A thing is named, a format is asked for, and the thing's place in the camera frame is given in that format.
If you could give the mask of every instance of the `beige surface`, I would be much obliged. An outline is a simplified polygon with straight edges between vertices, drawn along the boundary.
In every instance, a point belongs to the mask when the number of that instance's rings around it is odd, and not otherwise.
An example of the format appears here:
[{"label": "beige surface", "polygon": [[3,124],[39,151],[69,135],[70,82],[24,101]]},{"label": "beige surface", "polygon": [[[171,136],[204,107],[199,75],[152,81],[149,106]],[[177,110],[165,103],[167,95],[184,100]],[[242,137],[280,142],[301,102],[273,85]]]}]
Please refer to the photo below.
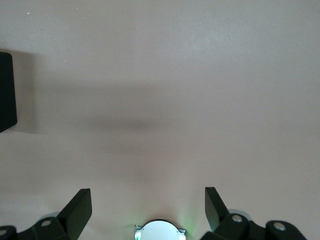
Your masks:
[{"label": "beige surface", "polygon": [[80,240],[165,218],[198,240],[204,188],[320,239],[320,2],[0,2],[17,126],[0,134],[0,225],[91,188]]}]

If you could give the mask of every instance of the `metal screw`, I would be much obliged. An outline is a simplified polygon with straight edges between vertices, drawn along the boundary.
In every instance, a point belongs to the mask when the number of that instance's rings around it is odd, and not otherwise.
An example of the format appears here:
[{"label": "metal screw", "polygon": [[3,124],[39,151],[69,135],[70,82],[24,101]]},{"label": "metal screw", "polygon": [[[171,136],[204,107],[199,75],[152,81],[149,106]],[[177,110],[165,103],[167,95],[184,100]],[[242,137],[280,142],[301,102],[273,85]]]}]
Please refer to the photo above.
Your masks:
[{"label": "metal screw", "polygon": [[6,233],[7,233],[7,230],[5,230],[5,229],[0,230],[0,236],[5,235]]},{"label": "metal screw", "polygon": [[237,223],[241,223],[242,222],[242,217],[240,217],[239,215],[233,215],[232,216],[232,220],[237,222]]},{"label": "metal screw", "polygon": [[286,230],[286,226],[283,225],[281,222],[278,222],[278,221],[276,221],[276,222],[273,224],[273,226],[274,226],[276,229],[280,230],[280,231],[285,231],[285,230]]},{"label": "metal screw", "polygon": [[50,220],[45,220],[43,223],[41,223],[41,227],[48,226],[51,223]]}]

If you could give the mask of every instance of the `black robotic claw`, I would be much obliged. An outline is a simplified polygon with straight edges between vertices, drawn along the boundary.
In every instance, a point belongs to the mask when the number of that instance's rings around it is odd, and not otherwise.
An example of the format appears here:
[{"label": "black robotic claw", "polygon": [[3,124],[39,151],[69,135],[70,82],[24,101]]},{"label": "black robotic claw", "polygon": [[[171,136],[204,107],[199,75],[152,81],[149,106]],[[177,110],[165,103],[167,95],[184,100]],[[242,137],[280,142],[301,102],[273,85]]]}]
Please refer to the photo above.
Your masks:
[{"label": "black robotic claw", "polygon": [[306,240],[285,221],[269,221],[265,228],[240,214],[229,213],[214,187],[205,188],[205,215],[212,232],[201,240]]},{"label": "black robotic claw", "polygon": [[0,240],[77,240],[92,214],[90,189],[81,189],[57,217],[47,217],[17,233],[0,226]]}]

